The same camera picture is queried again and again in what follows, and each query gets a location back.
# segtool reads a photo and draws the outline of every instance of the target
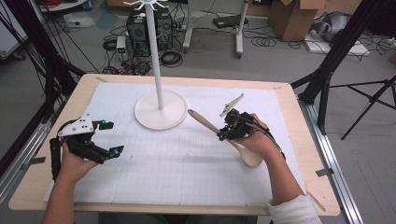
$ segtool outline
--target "wooden spoon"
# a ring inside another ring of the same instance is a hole
[[[203,124],[206,128],[212,130],[212,132],[214,132],[214,133],[220,132],[220,130],[218,128],[216,128],[212,123],[210,123],[207,119],[202,117],[202,115],[200,115],[196,111],[189,109],[188,112],[194,119],[196,119],[198,122]],[[245,147],[238,145],[233,140],[227,140],[227,141],[231,145],[233,145],[233,147],[235,147],[236,150],[239,151],[239,153],[241,154],[242,160],[245,162],[245,164],[247,166],[254,168],[254,167],[258,167],[260,164],[262,164],[262,157],[260,155],[248,150]]]

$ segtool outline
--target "tripod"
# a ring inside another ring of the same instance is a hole
[[[396,80],[396,76],[394,76],[393,78],[391,78],[390,80],[382,80],[382,81],[374,81],[374,82],[362,82],[362,83],[352,83],[352,84],[346,84],[346,85],[338,85],[338,86],[330,86],[330,88],[338,88],[338,87],[348,87],[350,89],[352,89],[353,91],[367,97],[369,99],[369,105],[364,109],[364,111],[361,113],[361,115],[358,117],[358,119],[355,121],[355,123],[352,124],[352,126],[348,129],[348,131],[344,134],[344,136],[341,138],[341,140],[344,140],[347,135],[352,131],[353,128],[355,128],[355,126],[359,123],[359,121],[361,121],[361,119],[363,118],[363,116],[369,111],[369,109],[375,104],[375,103],[380,103],[381,105],[385,105],[387,107],[390,107],[394,110],[396,110],[396,90],[395,90],[395,80]],[[379,91],[377,91],[373,96],[357,90],[356,88],[354,88],[354,86],[361,86],[361,85],[371,85],[371,84],[379,84],[382,83],[384,84],[384,86],[379,89]],[[390,105],[387,104],[383,101],[379,100],[379,97],[381,97],[381,95],[389,88],[392,88],[392,93],[393,93],[393,102],[395,105]]]

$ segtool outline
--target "forearm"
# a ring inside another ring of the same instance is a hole
[[[267,164],[271,179],[273,205],[279,205],[291,201],[299,195],[304,195],[303,190],[300,188],[285,159],[275,145],[263,150],[261,155]]]
[[[42,223],[73,224],[74,223],[74,190],[75,184],[57,179],[49,196],[47,210]]]

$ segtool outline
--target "wooden table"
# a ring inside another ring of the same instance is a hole
[[[320,216],[337,216],[340,213],[332,187],[327,176],[318,177],[315,171],[323,169],[320,157],[312,136],[305,123],[294,92],[288,83],[199,79],[163,77],[163,85],[203,86],[241,89],[274,90],[282,110],[290,141],[296,154],[297,162],[305,182],[307,192],[314,197]],[[100,82],[123,82],[154,84],[154,77],[127,77],[85,75],[78,83],[62,114],[49,132],[49,138],[37,153],[37,157],[46,157],[44,163],[31,165],[25,177],[12,196],[9,207],[16,210],[45,210],[47,203],[43,201],[51,180],[50,143],[49,139],[56,136],[60,126],[70,119],[81,116],[88,106],[96,86]],[[238,214],[268,215],[262,207],[229,207],[229,206],[175,206],[175,205],[142,205],[142,204],[108,204],[108,203],[76,203],[78,211],[136,212],[158,214]]]

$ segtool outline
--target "computer tower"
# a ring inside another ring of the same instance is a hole
[[[136,10],[133,6],[126,22],[126,28],[131,40],[134,55],[149,56],[149,31],[146,17],[140,17],[140,13],[145,13],[144,8]]]
[[[173,23],[172,16],[167,7],[155,7],[155,21],[157,23],[157,36],[159,49],[171,49],[173,47]]]

